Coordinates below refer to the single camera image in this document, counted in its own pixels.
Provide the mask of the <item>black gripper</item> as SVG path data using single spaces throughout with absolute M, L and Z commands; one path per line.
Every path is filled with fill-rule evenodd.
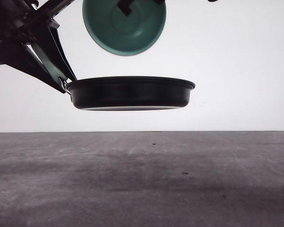
M 54 20 L 71 3 L 48 0 L 39 6 L 36 0 L 0 0 L 0 65 L 15 68 L 65 93 L 61 82 L 54 81 L 28 45 L 38 44 L 64 80 L 76 81 L 59 39 L 59 24 Z

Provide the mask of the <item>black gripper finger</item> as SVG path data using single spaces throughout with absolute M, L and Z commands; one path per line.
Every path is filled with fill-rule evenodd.
M 165 0 L 153 0 L 156 4 L 162 4 Z
M 130 5 L 133 0 L 119 0 L 117 3 L 117 7 L 123 12 L 125 16 L 129 16 L 132 12 L 130 9 Z

